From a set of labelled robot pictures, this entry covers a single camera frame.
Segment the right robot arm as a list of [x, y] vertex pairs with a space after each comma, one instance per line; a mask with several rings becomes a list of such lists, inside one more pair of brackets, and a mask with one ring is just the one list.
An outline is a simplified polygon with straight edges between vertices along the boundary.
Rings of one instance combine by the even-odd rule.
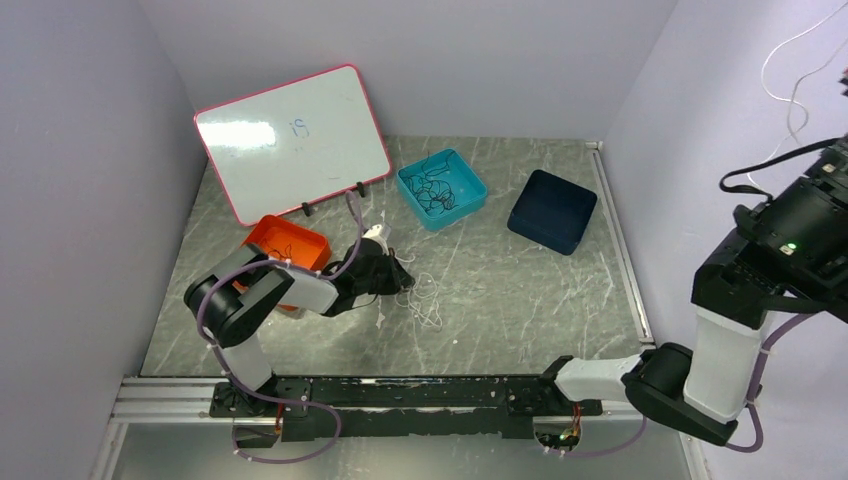
[[644, 417], [729, 447], [738, 416], [764, 435], [755, 401], [773, 345], [820, 313], [847, 317], [847, 140], [792, 151], [817, 159], [778, 195], [734, 209], [734, 228], [697, 269], [693, 348], [666, 342], [612, 360], [563, 356], [544, 373], [539, 398], [550, 413], [576, 402], [627, 402]]

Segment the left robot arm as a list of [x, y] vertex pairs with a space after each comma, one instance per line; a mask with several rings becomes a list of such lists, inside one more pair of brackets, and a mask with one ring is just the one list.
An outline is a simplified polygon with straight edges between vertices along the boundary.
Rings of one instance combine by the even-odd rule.
[[335, 317], [377, 296], [393, 296], [415, 279], [393, 250], [364, 240], [320, 272], [275, 260], [248, 244], [197, 278], [183, 302], [201, 336], [239, 386], [237, 403], [261, 416], [277, 400], [277, 379], [258, 340], [258, 329], [279, 305]]

